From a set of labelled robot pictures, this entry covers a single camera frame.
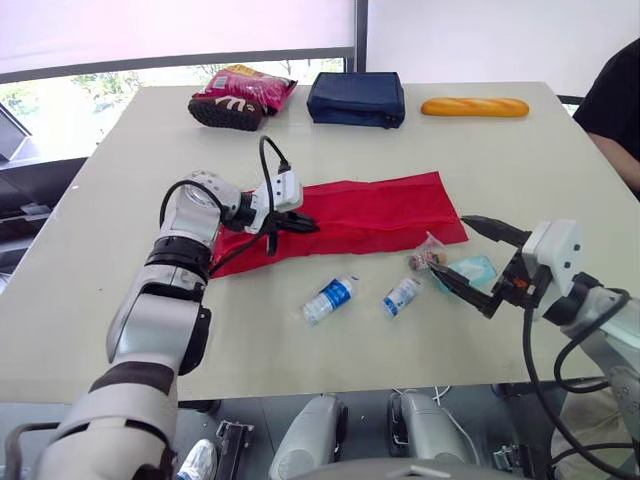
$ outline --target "white wall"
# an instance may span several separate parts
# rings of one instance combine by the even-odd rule
[[[638,36],[639,0],[369,0],[367,70],[404,83],[542,80],[584,96]]]

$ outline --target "blue bottle label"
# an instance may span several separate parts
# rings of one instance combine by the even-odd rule
[[[396,307],[396,304],[393,303],[393,300],[391,300],[389,297],[384,297],[384,304],[387,309],[389,309],[391,315],[395,317],[398,314],[398,307]]]
[[[351,298],[347,287],[335,278],[320,293],[325,294],[334,310]]]

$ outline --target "table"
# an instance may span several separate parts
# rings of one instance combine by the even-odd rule
[[[256,133],[200,126],[186,108],[194,90],[142,89],[38,235],[0,296],[0,400],[73,402],[87,391],[108,368],[107,329],[150,251],[167,187],[194,169],[255,187],[260,134],[278,143],[305,184],[438,170],[460,214],[527,229],[543,219],[577,219],[583,269],[640,294],[638,203],[545,84],[407,85],[398,130],[314,125],[308,87],[298,87]],[[434,96],[518,97],[531,113],[421,115],[420,104]],[[508,245],[470,238],[452,246],[450,257],[486,254],[501,270],[513,254]],[[181,399],[526,381],[522,311],[510,305],[487,320],[430,285],[386,320],[380,302],[409,273],[406,255],[296,258],[212,281],[203,301],[213,311],[209,344],[200,367],[180,379]],[[320,325],[306,325],[302,304],[345,272],[361,278],[358,297]],[[552,378],[565,342],[550,323],[535,325],[542,378]],[[599,374],[582,352],[565,372]]]

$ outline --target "baguette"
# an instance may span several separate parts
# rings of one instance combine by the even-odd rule
[[[523,117],[529,105],[517,98],[430,98],[420,109],[425,115]]]

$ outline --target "navy blue bag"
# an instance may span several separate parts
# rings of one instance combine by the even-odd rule
[[[315,123],[398,128],[404,91],[395,72],[320,73],[307,100]]]

